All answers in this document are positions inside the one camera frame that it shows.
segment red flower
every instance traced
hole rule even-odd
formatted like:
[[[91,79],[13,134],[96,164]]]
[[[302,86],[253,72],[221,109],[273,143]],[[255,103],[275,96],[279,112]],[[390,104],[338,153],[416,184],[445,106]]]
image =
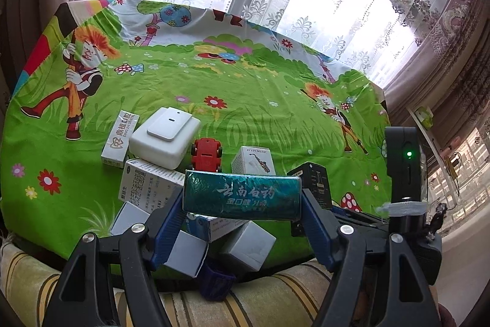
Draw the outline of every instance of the red flower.
[[[284,47],[292,48],[292,43],[289,40],[282,40],[281,43]]]
[[[217,109],[227,109],[226,103],[222,99],[218,99],[216,96],[208,96],[204,99],[204,102],[211,106],[212,108]]]
[[[49,191],[51,195],[53,195],[53,192],[59,194],[61,184],[58,183],[59,178],[57,178],[53,172],[48,172],[47,169],[39,171],[37,179],[39,180],[39,185],[45,192]]]

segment metal screw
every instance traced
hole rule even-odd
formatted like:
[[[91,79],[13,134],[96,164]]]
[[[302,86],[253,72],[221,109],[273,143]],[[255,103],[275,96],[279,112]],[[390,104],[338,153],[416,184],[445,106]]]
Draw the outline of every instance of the metal screw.
[[[403,237],[399,235],[398,233],[392,234],[391,235],[391,241],[394,243],[400,244],[403,241]]]
[[[94,239],[95,239],[95,236],[93,233],[84,234],[84,236],[82,237],[82,241],[84,243],[90,243],[90,241],[93,241]]]
[[[344,234],[352,234],[354,233],[354,228],[352,226],[349,226],[348,224],[343,224],[341,227],[340,227],[340,231]]]
[[[145,225],[142,223],[135,223],[131,226],[131,231],[133,233],[141,233],[145,229]]]

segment cardboard box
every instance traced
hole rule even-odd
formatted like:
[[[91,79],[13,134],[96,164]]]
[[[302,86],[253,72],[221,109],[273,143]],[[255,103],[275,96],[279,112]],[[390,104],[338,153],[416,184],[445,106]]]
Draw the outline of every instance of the cardboard box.
[[[122,173],[119,199],[151,213],[162,208],[174,192],[182,190],[184,176],[141,158],[128,160]]]
[[[136,128],[136,123],[140,116],[121,110],[116,118],[116,122],[111,129],[111,134],[107,138],[104,149],[102,149],[101,159],[104,164],[124,168],[129,138]]]
[[[185,231],[180,231],[165,266],[197,277],[208,253],[208,243]]]
[[[249,221],[233,233],[220,254],[238,269],[258,272],[275,240],[274,236]]]
[[[243,219],[225,219],[188,213],[186,217],[187,233],[208,243],[223,237],[247,221]]]
[[[231,172],[242,175],[275,176],[270,150],[264,147],[242,146],[231,162]]]
[[[145,212],[142,209],[139,209],[137,206],[126,201],[124,202],[116,218],[114,219],[114,223],[111,227],[111,234],[113,236],[123,234],[135,223],[146,223],[146,220],[149,216],[150,214],[148,212]]]

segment cartoon boy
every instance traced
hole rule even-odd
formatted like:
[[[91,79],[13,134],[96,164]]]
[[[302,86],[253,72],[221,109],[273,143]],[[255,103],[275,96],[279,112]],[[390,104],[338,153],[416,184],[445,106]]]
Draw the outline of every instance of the cartoon boy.
[[[352,130],[351,124],[349,124],[349,121],[345,117],[342,112],[339,111],[339,109],[334,105],[334,102],[330,98],[331,94],[329,91],[320,88],[318,85],[313,84],[311,82],[308,82],[305,84],[305,89],[301,89],[301,91],[307,95],[310,99],[312,99],[318,106],[318,108],[324,112],[327,115],[330,115],[333,120],[339,122],[341,129],[342,129],[342,134],[344,135],[344,141],[345,141],[345,148],[344,152],[346,153],[351,153],[352,149],[349,146],[349,143],[347,142],[347,135],[351,136],[352,139],[356,142],[357,146],[361,147],[362,151],[364,154],[367,155],[367,151],[364,148],[363,144],[361,143],[361,140],[356,136],[354,131]]]
[[[75,39],[83,43],[80,60],[76,60]],[[44,110],[53,100],[66,97],[68,99],[67,140],[80,139],[79,123],[83,118],[82,109],[89,96],[93,96],[102,83],[102,73],[97,68],[106,59],[120,56],[112,47],[107,36],[93,25],[77,27],[72,41],[63,50],[63,60],[68,64],[65,70],[67,83],[63,88],[47,95],[34,107],[21,107],[21,111],[30,117],[41,118]]]

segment white plastic box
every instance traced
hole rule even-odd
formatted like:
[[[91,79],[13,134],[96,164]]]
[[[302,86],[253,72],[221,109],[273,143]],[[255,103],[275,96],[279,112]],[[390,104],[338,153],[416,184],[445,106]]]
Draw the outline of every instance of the white plastic box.
[[[122,173],[119,199],[151,213],[162,208],[173,193],[182,190],[184,178],[183,173],[140,158],[128,160]]]
[[[131,135],[129,151],[167,169],[175,169],[189,150],[201,122],[188,112],[162,107]]]
[[[275,176],[273,158],[265,147],[242,146],[231,162],[231,172],[240,175]]]
[[[238,270],[258,272],[276,238],[252,221],[233,232],[221,256]]]

